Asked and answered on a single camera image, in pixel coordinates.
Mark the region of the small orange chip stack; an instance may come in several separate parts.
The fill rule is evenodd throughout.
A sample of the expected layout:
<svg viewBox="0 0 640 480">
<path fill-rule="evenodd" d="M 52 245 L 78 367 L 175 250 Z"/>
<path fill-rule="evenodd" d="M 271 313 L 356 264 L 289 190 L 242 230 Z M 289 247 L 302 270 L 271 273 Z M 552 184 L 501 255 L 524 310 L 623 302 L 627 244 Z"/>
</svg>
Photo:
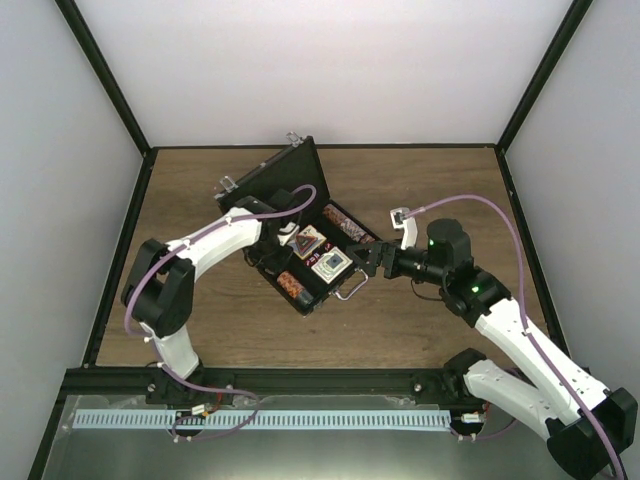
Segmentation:
<svg viewBox="0 0 640 480">
<path fill-rule="evenodd" d="M 296 299 L 305 291 L 305 287 L 289 271 L 283 271 L 276 281 L 287 295 L 293 299 Z"/>
</svg>

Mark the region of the red black triangular card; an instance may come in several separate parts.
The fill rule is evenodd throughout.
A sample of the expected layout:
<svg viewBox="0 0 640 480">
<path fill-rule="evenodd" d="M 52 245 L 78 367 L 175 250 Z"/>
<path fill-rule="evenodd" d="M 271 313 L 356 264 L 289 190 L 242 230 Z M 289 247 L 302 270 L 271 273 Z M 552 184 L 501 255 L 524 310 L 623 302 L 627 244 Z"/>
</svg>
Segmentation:
<svg viewBox="0 0 640 480">
<path fill-rule="evenodd" d="M 295 236 L 294 243 L 297 248 L 297 252 L 300 255 L 305 255 L 307 251 L 310 251 L 313 245 L 316 243 L 317 238 L 314 235 L 299 233 Z"/>
</svg>

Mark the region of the white playing card deck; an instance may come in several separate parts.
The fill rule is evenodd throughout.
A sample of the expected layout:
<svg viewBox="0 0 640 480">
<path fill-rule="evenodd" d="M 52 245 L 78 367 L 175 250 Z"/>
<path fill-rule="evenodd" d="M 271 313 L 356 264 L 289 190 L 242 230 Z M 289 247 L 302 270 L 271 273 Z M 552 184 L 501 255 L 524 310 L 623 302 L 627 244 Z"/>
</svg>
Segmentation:
<svg viewBox="0 0 640 480">
<path fill-rule="evenodd" d="M 342 274 L 353 260 L 338 247 L 323 254 L 311 267 L 311 270 L 326 284 L 331 284 Z"/>
</svg>

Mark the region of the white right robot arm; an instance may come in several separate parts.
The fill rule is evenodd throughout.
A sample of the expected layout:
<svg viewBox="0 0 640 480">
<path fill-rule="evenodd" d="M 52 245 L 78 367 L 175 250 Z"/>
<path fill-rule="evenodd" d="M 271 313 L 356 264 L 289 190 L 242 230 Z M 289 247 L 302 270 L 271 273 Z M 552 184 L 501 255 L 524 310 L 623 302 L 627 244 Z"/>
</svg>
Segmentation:
<svg viewBox="0 0 640 480">
<path fill-rule="evenodd" d="M 470 237 L 457 220 L 432 221 L 420 249 L 414 212 L 398 208 L 390 215 L 401 241 L 359 243 L 348 247 L 348 256 L 370 277 L 381 271 L 387 279 L 438 286 L 446 308 L 521 373 L 512 375 L 468 350 L 454 358 L 456 370 L 444 378 L 447 396 L 458 403 L 476 397 L 499 407 L 544 440 L 574 479 L 591 479 L 606 467 L 614 478 L 626 478 L 620 455 L 634 441 L 636 399 L 624 388 L 607 387 L 551 341 L 529 319 L 524 302 L 475 264 Z"/>
</svg>

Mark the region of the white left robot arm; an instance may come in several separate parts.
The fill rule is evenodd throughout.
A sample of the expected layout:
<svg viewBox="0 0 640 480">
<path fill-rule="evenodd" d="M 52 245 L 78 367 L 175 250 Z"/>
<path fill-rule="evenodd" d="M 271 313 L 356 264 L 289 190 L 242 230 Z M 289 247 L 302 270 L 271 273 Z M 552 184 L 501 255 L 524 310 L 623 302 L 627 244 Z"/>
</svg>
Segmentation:
<svg viewBox="0 0 640 480">
<path fill-rule="evenodd" d="M 276 211 L 254 197 L 245 197 L 219 219 L 201 229 L 167 243 L 150 239 L 140 247 L 121 294 L 125 306 L 127 334 L 152 344 L 159 367 L 172 375 L 170 393 L 181 403 L 196 402 L 204 392 L 204 379 L 196 373 L 200 358 L 186 327 L 193 309 L 196 282 L 210 268 L 231 254 L 273 240 L 281 246 L 293 235 L 295 216 L 315 199 L 316 189 L 307 191 L 302 203 Z"/>
</svg>

